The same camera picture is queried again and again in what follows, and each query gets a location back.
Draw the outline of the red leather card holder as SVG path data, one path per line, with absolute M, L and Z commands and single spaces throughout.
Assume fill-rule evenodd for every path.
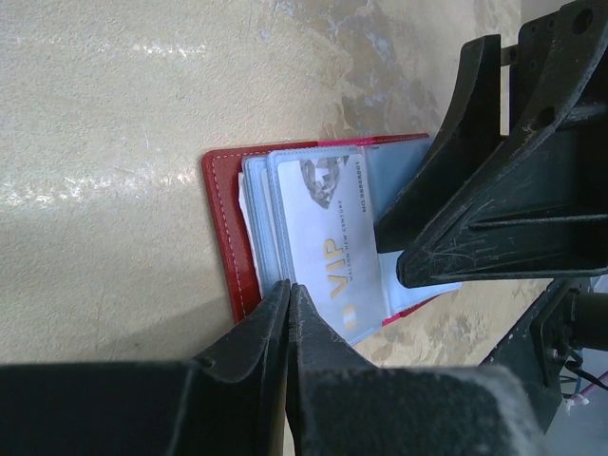
M 431 144 L 427 134 L 372 136 L 350 140 L 287 142 L 216 149 L 206 153 L 201 169 L 218 237 L 236 321 L 251 314 L 279 280 L 293 283 L 293 267 L 285 253 L 287 236 L 274 179 L 276 157 L 296 160 L 307 154 L 362 153 L 368 173 L 373 226 L 411 180 Z M 452 282 L 411 288 L 396 276 L 397 253 L 377 250 L 387 315 L 390 322 L 411 314 L 438 295 L 459 289 Z

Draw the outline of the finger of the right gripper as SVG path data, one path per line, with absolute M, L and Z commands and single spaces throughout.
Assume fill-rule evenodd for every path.
M 407 250 L 501 141 L 501 36 L 461 49 L 452 99 L 420 167 L 375 225 L 378 251 Z

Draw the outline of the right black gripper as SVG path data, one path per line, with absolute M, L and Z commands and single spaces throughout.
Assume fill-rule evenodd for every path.
M 522 382 L 542 428 L 561 372 L 607 345 L 607 5 L 575 1 L 530 24 L 516 51 L 510 131 L 400 257 L 418 287 L 543 278 L 546 287 L 487 362 Z

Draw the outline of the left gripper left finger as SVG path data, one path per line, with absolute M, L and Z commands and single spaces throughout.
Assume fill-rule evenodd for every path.
M 279 455 L 288 281 L 198 355 L 5 365 L 5 455 Z

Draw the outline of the silver VIP card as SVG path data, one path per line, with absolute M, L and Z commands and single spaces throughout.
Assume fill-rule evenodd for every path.
M 276 157 L 274 179 L 294 281 L 337 333 L 361 341 L 387 315 L 363 154 Z

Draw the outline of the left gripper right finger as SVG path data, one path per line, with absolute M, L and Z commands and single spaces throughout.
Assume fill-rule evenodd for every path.
M 379 368 L 318 314 L 289 303 L 287 417 L 298 455 L 539 455 L 542 431 L 498 366 Z

